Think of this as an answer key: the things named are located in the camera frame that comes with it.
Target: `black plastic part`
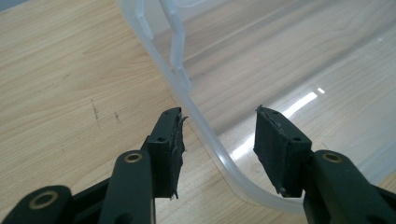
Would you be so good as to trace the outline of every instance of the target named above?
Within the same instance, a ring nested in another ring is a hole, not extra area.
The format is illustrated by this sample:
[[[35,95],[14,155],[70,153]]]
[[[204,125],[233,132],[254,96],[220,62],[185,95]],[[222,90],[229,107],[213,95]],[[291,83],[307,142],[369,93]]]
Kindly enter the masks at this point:
[[[149,153],[132,150],[121,154],[98,223],[155,223],[152,191]]]
[[[381,189],[377,186],[374,186],[376,191],[379,193],[379,195],[381,195],[381,197],[385,200],[385,202],[387,202],[387,204],[389,205],[389,207],[391,207],[393,209],[393,211],[396,212],[396,194],[387,191],[385,189]]]
[[[97,223],[109,181],[109,178],[103,180],[73,196],[76,211],[73,223]]]
[[[311,173],[311,161],[301,166],[301,185],[305,190],[304,211],[309,224],[330,223],[329,210],[320,195]]]
[[[304,185],[316,185],[319,195],[307,189],[305,197],[323,199],[329,223],[396,223],[396,213],[348,157],[329,150],[317,151],[309,172],[311,180],[307,178]]]
[[[311,140],[281,113],[257,108],[254,152],[283,197],[301,197],[300,169],[312,156],[311,146]]]
[[[44,187],[20,200],[3,223],[71,223],[74,216],[72,202],[69,188]]]
[[[183,121],[181,108],[164,111],[142,149],[151,156],[155,198],[177,196],[177,182],[183,165]]]

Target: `screw hole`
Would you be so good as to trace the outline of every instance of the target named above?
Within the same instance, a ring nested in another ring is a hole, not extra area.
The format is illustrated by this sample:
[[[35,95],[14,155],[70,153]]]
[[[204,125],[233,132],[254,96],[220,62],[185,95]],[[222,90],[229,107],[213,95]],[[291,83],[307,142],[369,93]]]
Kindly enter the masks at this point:
[[[139,154],[139,153],[132,153],[132,154],[128,154],[128,155],[126,155],[125,156],[125,161],[126,162],[137,162],[137,161],[140,161],[140,160],[142,160],[142,155],[141,154]]]
[[[336,163],[343,161],[343,159],[341,159],[341,157],[339,157],[338,155],[329,152],[324,153],[322,157],[327,161],[336,162]]]
[[[370,223],[375,223],[375,224],[387,224],[388,223],[386,220],[384,220],[384,218],[379,217],[379,216],[375,216],[375,215],[368,216],[367,220]]]
[[[33,210],[45,208],[58,199],[59,194],[54,190],[47,190],[35,196],[29,203],[29,207]]]

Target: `scratch mark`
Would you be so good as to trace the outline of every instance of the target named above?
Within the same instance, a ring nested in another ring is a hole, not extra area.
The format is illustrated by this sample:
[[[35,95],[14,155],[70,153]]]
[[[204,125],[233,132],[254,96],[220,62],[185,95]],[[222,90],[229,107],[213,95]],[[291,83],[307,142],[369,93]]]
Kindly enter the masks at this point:
[[[69,74],[67,74],[66,76],[64,76],[63,77],[63,79],[65,79],[65,78],[67,78],[67,77],[69,77],[71,74],[69,73]]]
[[[116,116],[117,122],[118,122],[118,123],[121,123],[119,114],[117,114],[117,112],[115,112],[114,115]]]
[[[91,99],[91,103],[92,103],[93,113],[95,114],[96,123],[98,124],[98,126],[100,128],[99,114],[98,114],[98,110],[96,109],[95,105],[93,104],[93,99]]]

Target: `transparent plastic rim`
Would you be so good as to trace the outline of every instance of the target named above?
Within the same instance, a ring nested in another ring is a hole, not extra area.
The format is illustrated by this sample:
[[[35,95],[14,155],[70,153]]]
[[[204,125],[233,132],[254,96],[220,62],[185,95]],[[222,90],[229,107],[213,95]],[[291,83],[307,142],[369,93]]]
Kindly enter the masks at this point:
[[[131,11],[129,5],[131,3],[131,0],[117,0],[117,2],[122,11],[123,17],[134,29],[135,34],[141,40],[143,46],[148,51],[148,54],[159,66],[161,72],[164,74],[165,78],[170,83],[173,90],[176,92],[180,101],[189,110],[193,121],[200,129],[206,142],[210,145],[211,149],[218,156],[225,170],[233,178],[234,184],[256,203],[285,212],[303,213],[303,199],[283,199],[277,197],[274,194],[254,184],[239,170],[238,166],[235,164],[230,154],[226,151],[220,140],[216,137],[213,130],[210,128],[202,114],[199,112],[198,108],[195,106],[195,103],[191,100],[188,92],[189,88],[186,89],[185,86],[180,84],[179,80],[176,79],[176,75],[171,71],[167,62],[154,47],[151,41],[153,36],[148,35],[148,31],[142,28],[141,23],[139,22],[135,14]],[[380,162],[384,162],[385,164],[394,164],[394,162],[396,162],[396,158],[394,157],[395,148],[396,141],[388,144],[386,147],[375,153],[375,155],[358,164],[361,172],[371,183],[377,184],[382,181],[386,176],[388,176],[391,172],[393,172],[393,169],[379,170],[375,167]]]
[[[219,157],[221,164],[224,166],[226,171],[233,177],[233,181],[236,185],[253,201],[256,203],[272,207],[277,210],[292,213],[302,213],[304,211],[302,206],[302,199],[282,199],[274,194],[260,188],[248,179],[233,162],[220,140],[216,137],[213,130],[209,127],[206,120],[203,118],[194,102],[191,100],[188,92],[180,86],[175,75],[170,70],[166,61],[162,58],[158,50],[154,47],[153,43],[144,34],[143,29],[140,27],[137,18],[133,15],[134,13],[128,6],[128,0],[117,0],[119,7],[122,11],[122,15],[134,29],[135,34],[142,41],[143,46],[148,51],[148,54],[158,64],[160,70],[165,75],[165,78],[170,83],[180,101],[186,106],[192,116],[193,121],[200,129],[206,142],[211,146],[216,155]]]

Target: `plastic handle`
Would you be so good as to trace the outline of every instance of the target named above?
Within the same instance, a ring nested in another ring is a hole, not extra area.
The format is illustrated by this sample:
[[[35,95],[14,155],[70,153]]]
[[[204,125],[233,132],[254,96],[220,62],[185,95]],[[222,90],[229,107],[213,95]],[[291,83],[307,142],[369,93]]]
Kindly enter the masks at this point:
[[[186,31],[174,3],[171,0],[160,0],[160,3],[172,29],[170,62],[174,66],[175,73],[181,78],[181,85],[187,91],[192,91],[193,86],[183,64]]]
[[[152,40],[154,38],[154,34],[149,28],[149,23],[146,20],[144,0],[135,0],[134,14],[136,15],[137,20],[143,29],[143,33]]]

